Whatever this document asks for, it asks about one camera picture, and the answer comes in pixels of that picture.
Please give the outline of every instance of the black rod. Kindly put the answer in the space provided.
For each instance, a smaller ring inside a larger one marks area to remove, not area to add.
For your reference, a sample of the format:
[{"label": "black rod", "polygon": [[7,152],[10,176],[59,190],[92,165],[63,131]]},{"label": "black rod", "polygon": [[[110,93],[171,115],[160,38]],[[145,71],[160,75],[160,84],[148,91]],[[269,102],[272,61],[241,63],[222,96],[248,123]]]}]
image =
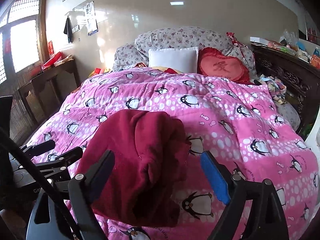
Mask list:
[{"label": "black rod", "polygon": [[43,174],[36,168],[33,162],[25,156],[23,151],[15,144],[14,141],[10,139],[10,137],[3,131],[1,127],[0,127],[0,146],[5,150],[7,150],[8,152],[10,152],[12,156],[15,157],[18,160],[18,162],[26,169],[26,171],[29,172],[29,174],[33,177],[33,179],[40,184],[40,186],[52,199],[55,205],[59,208],[61,214],[64,216],[67,223],[73,230],[73,233],[76,234],[79,240],[82,240],[79,226],[73,219],[60,193],[51,186],[51,184],[47,181],[47,179],[43,176]]}]

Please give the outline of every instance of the beige tiled wall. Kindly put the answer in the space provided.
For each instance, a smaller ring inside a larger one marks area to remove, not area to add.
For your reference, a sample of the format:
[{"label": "beige tiled wall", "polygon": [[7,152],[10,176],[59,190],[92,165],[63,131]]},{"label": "beige tiled wall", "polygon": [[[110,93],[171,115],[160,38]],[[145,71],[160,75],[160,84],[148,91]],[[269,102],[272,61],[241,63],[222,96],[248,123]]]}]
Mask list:
[{"label": "beige tiled wall", "polygon": [[[90,1],[94,1],[99,32],[88,37],[82,7]],[[172,6],[172,1],[184,5]],[[54,3],[47,1],[47,11],[51,6]],[[63,34],[66,16],[57,15],[55,23],[48,22],[47,16],[47,37],[55,51],[75,55],[81,80],[95,67],[111,67],[117,47],[161,27],[235,32],[244,43],[249,43],[250,36],[278,40],[284,29],[298,31],[297,16],[276,0],[87,0],[70,11],[70,19],[73,27],[82,27],[74,33],[72,44]]]}]

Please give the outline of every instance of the black towel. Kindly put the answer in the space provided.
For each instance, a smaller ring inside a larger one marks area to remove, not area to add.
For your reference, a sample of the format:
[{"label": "black towel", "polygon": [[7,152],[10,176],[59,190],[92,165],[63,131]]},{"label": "black towel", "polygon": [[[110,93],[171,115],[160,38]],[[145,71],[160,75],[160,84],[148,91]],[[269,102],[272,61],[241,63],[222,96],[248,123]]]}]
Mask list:
[{"label": "black towel", "polygon": [[67,17],[67,21],[66,21],[66,26],[64,27],[64,31],[63,31],[64,34],[66,34],[68,36],[68,42],[72,42],[72,28],[71,28],[71,22],[70,22],[70,19],[69,19],[69,16]]}]

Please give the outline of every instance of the pink penguin comforter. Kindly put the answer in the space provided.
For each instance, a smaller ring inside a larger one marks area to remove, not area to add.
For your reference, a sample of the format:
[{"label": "pink penguin comforter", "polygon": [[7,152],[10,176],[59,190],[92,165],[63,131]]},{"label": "pink penguin comforter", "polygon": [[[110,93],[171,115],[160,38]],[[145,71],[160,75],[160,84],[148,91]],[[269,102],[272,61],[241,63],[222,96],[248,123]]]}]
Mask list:
[{"label": "pink penguin comforter", "polygon": [[[318,193],[317,160],[277,114],[265,85],[239,85],[224,78],[168,74],[151,68],[97,75],[69,95],[60,111],[31,138],[28,145],[49,139],[56,143],[54,150],[34,162],[54,160],[76,146],[85,151],[100,123],[121,109],[165,111],[179,118],[192,146],[187,179],[176,184],[172,194],[181,209],[178,225],[137,228],[97,215],[108,239],[207,239],[224,205],[216,199],[200,167],[199,157],[206,150],[243,179],[271,179],[290,238],[298,239],[305,231]],[[77,163],[69,167],[71,177],[76,167]],[[234,239],[241,238],[249,212],[250,202]]]}]

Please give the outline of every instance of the folded red clothing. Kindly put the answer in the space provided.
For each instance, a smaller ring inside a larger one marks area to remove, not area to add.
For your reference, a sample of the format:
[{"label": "folded red clothing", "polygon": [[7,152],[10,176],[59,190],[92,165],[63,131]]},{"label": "folded red clothing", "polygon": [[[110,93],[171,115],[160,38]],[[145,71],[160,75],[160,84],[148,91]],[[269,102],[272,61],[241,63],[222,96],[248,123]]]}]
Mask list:
[{"label": "folded red clothing", "polygon": [[132,226],[174,227],[180,207],[173,184],[186,178],[190,144],[182,122],[166,112],[121,110],[100,124],[76,173],[85,173],[106,150],[116,161],[96,214]]}]

